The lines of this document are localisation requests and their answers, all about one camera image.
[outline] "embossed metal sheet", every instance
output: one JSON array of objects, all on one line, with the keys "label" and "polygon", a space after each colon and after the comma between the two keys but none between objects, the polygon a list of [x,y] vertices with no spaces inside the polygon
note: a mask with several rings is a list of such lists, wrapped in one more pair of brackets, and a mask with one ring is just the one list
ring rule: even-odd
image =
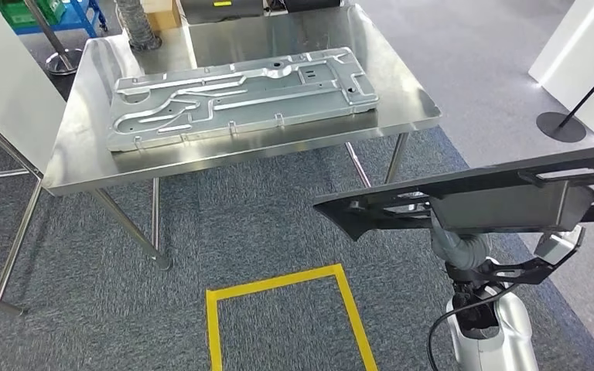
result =
[{"label": "embossed metal sheet", "polygon": [[348,48],[232,63],[115,84],[110,151],[259,131],[377,106]]}]

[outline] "yellow floor marking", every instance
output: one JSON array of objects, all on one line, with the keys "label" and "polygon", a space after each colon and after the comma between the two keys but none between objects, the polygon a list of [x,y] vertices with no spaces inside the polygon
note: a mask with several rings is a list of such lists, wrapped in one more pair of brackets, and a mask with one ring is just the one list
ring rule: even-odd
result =
[{"label": "yellow floor marking", "polygon": [[220,290],[206,290],[206,313],[208,320],[208,345],[210,347],[210,364],[212,371],[222,371],[222,349],[220,347],[220,323],[217,317],[217,301],[238,296],[254,294],[261,291],[271,290],[273,288],[282,288],[290,284],[312,281],[318,278],[334,276],[336,283],[343,297],[343,303],[347,310],[347,316],[350,318],[352,331],[357,340],[361,359],[365,365],[366,371],[377,371],[377,365],[374,362],[370,343],[367,341],[363,322],[360,320],[358,308],[354,303],[354,297],[350,285],[347,283],[345,271],[340,264],[329,265],[303,271],[298,273],[286,274],[285,276],[269,278],[267,280],[255,281],[249,284],[240,284],[230,288]]}]

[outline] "cardboard box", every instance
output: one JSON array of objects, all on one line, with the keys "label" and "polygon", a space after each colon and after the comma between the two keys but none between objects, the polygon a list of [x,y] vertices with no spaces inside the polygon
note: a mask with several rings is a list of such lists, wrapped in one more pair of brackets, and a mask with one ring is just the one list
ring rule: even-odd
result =
[{"label": "cardboard box", "polygon": [[162,31],[163,29],[175,29],[181,26],[179,6],[176,4],[175,0],[169,1],[171,2],[171,5],[169,5],[170,10],[147,13],[147,19],[149,20],[149,25],[152,27],[152,31],[157,32]]}]

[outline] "black stanchion base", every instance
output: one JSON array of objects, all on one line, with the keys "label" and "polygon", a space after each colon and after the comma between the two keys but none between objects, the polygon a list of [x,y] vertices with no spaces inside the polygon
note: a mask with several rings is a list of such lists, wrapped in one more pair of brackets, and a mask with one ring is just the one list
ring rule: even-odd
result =
[{"label": "black stanchion base", "polygon": [[536,126],[543,131],[543,134],[557,141],[564,143],[575,143],[586,137],[584,124],[572,117],[563,128],[559,125],[564,121],[566,115],[558,112],[545,112],[536,118]]}]

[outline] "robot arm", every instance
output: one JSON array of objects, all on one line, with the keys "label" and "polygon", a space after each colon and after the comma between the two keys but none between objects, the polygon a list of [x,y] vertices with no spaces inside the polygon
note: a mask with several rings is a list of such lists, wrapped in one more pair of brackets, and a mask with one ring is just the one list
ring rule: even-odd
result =
[{"label": "robot arm", "polygon": [[[429,229],[454,296],[447,319],[464,370],[537,370],[527,309],[512,290],[540,284],[567,261],[594,222],[594,148],[323,196],[316,210],[353,240],[368,230]],[[502,265],[485,233],[543,233],[534,257]],[[486,336],[485,330],[497,333]]]}]

